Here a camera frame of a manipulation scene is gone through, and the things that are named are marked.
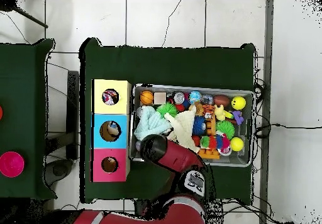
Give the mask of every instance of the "shape sorter box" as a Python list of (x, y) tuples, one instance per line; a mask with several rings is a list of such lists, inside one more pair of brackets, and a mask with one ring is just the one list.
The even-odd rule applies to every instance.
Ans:
[[(129, 115), (94, 114), (94, 126), (92, 122), (92, 128), (94, 129), (94, 144), (91, 148), (116, 148), (128, 150), (129, 120)], [(102, 129), (107, 128), (107, 122), (112, 122), (114, 125), (118, 125), (121, 130), (118, 138), (112, 142), (106, 141), (101, 136), (101, 127)]]
[[(110, 158), (116, 161), (116, 168), (112, 172), (106, 172), (103, 162)], [(127, 149), (94, 149), (92, 168), (93, 182), (125, 182), (130, 171)]]
[[(118, 101), (113, 104), (106, 104), (103, 101), (103, 93), (106, 90), (116, 92)], [(92, 112), (95, 114), (128, 114), (130, 111), (131, 84), (128, 81), (115, 81), (104, 79), (92, 80), (92, 94), (94, 94), (94, 104)]]

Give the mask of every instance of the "pink plastic lid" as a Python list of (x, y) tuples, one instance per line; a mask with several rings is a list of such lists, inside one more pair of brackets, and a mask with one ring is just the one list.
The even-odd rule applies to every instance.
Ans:
[(23, 171), (25, 161), (17, 152), (6, 152), (0, 156), (0, 171), (6, 177), (17, 177)]

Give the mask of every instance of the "green tablecloth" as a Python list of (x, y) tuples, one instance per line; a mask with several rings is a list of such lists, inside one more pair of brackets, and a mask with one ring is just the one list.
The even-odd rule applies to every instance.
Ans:
[[(163, 84), (171, 86), (207, 87), (253, 91), (252, 44), (242, 48), (138, 48), (102, 47), (88, 38), (80, 48), (81, 90), (85, 90), (85, 106), (81, 105), (81, 124), (86, 124), (86, 142), (81, 152), (85, 161), (86, 200), (139, 198), (152, 199), (162, 191), (171, 172), (146, 162), (132, 162), (126, 182), (90, 181), (91, 144), (91, 80), (125, 80), (131, 84)], [(239, 198), (251, 202), (252, 166), (212, 166), (217, 198)]]
[(0, 43), (0, 155), (16, 151), (25, 159), (15, 178), (0, 173), (0, 197), (54, 198), (42, 180), (45, 153), (45, 60), (53, 40), (34, 45)]

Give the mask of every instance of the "plastic bin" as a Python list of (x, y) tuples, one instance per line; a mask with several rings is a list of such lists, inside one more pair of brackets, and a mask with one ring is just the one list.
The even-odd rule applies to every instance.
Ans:
[(140, 121), (136, 115), (136, 109), (140, 106), (140, 93), (144, 90), (151, 92), (187, 92), (199, 91), (201, 94), (211, 94), (212, 96), (223, 94), (232, 99), (235, 96), (242, 96), (246, 99), (246, 106), (242, 109), (244, 122), (237, 126), (235, 125), (235, 136), (240, 137), (244, 143), (244, 149), (239, 152), (232, 151), (229, 156), (220, 155), (218, 160), (203, 159), (203, 161), (210, 165), (223, 165), (231, 167), (246, 167), (251, 164), (253, 155), (253, 133), (255, 130), (255, 96), (251, 91), (239, 91), (239, 90), (224, 90), (224, 89), (209, 89), (209, 88), (196, 88), (196, 87), (180, 87), (180, 86), (162, 86), (162, 85), (146, 85), (136, 84), (132, 89), (132, 101), (131, 101), (131, 120), (130, 120), (130, 151), (129, 156), (132, 161), (144, 161), (139, 152), (135, 148), (137, 141), (133, 132)]

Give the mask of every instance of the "light blue cloth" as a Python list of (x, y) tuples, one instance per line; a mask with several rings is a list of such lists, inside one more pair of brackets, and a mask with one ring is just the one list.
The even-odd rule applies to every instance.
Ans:
[(142, 108), (142, 116), (134, 135), (140, 141), (150, 134), (161, 134), (164, 131), (171, 129), (172, 126), (161, 114), (151, 106)]

